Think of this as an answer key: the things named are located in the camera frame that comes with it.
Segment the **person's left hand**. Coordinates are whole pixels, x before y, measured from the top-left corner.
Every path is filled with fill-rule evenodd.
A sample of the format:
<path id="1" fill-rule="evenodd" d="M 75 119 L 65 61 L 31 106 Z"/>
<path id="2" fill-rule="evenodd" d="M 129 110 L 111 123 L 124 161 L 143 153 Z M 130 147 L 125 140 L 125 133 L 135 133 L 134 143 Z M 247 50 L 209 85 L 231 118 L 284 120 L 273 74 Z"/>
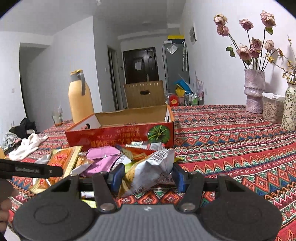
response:
<path id="1" fill-rule="evenodd" d="M 19 194 L 9 181 L 1 179 L 1 233 L 6 231 L 7 222 L 10 217 L 9 210 L 11 209 L 10 197 L 15 197 Z"/>

